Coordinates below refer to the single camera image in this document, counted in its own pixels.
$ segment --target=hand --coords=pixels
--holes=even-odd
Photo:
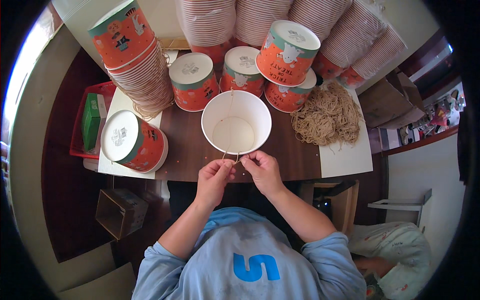
[[[283,192],[286,187],[283,185],[280,177],[280,170],[275,157],[257,150],[242,156],[240,162],[253,178],[253,182],[258,190],[272,201],[279,192]]]
[[[195,201],[215,208],[222,202],[228,180],[235,179],[235,162],[231,159],[216,159],[198,171],[197,195]]]
[[[382,278],[388,272],[390,272],[396,264],[389,262],[388,260],[375,256],[375,257],[362,257],[353,261],[357,269],[361,270],[373,270],[377,275]]]

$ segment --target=red plastic basket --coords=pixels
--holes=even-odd
[[[84,158],[99,159],[99,155],[88,154],[84,148],[84,140],[82,137],[82,116],[84,114],[85,102],[87,101],[88,93],[101,94],[105,100],[105,107],[110,108],[113,94],[117,87],[112,81],[103,84],[96,84],[85,89],[80,107],[78,108],[77,117],[75,118],[75,125],[73,126],[72,141],[70,142],[70,155],[80,156]]]

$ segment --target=blue number 5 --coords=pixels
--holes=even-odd
[[[252,282],[262,278],[261,263],[265,264],[268,280],[280,279],[280,274],[278,273],[276,261],[273,256],[259,254],[250,257],[250,259],[248,259],[250,271],[247,271],[245,268],[245,259],[243,258],[243,255],[233,253],[233,272],[239,279],[243,281]]]

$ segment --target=green band on bucket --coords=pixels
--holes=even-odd
[[[120,21],[123,22],[123,20],[129,18],[129,16],[126,15],[126,13],[131,10],[131,9],[139,9],[140,6],[138,5],[137,0],[133,0],[130,4],[116,12],[114,15],[110,16],[108,19],[97,25],[96,27],[88,30],[88,33],[91,38],[94,38],[95,36],[101,36],[105,32],[108,32],[108,26],[113,22],[113,21]]]
[[[207,81],[208,79],[212,78],[213,76],[213,69],[212,71],[210,72],[210,74],[208,76],[206,76],[204,79],[198,81],[198,82],[195,82],[193,84],[179,84],[175,81],[172,80],[172,84],[174,87],[176,87],[177,89],[181,90],[181,91],[188,91],[188,90],[198,90],[199,88],[202,88],[205,81]]]
[[[314,58],[317,55],[318,49],[317,50],[307,50],[302,47],[298,47],[296,45],[293,45],[292,43],[287,42],[286,40],[282,39],[275,31],[273,31],[270,28],[270,31],[267,36],[267,42],[273,42],[275,46],[279,47],[281,50],[285,51],[285,43],[289,44],[290,46],[294,47],[295,49],[300,49],[304,53],[299,53],[298,58],[303,58],[303,59],[311,59]]]
[[[126,164],[131,162],[138,154],[138,149],[144,144],[144,135],[142,133],[142,119],[137,117],[138,121],[138,135],[137,135],[137,140],[135,141],[135,145],[133,145],[132,150],[125,156],[124,159],[116,161],[116,163],[119,164]]]
[[[239,74],[239,75],[243,75],[243,76],[247,76],[247,81],[257,81],[259,80],[260,78],[262,78],[263,76],[258,73],[258,74],[253,74],[253,75],[250,75],[250,74],[243,74],[243,73],[240,73],[240,72],[236,72],[234,70],[232,70],[228,65],[227,63],[225,62],[223,64],[223,66],[225,67],[225,70],[227,71],[227,74],[230,75],[231,77],[235,78],[235,73]]]
[[[311,92],[313,90],[313,87],[312,88],[299,88],[298,86],[295,86],[295,87],[291,87],[288,90],[292,91],[295,94],[308,94],[309,92]]]

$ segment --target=white chair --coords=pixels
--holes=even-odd
[[[417,226],[420,226],[421,211],[425,203],[432,197],[432,189],[429,189],[420,199],[382,199],[368,203],[371,208],[418,211]]]

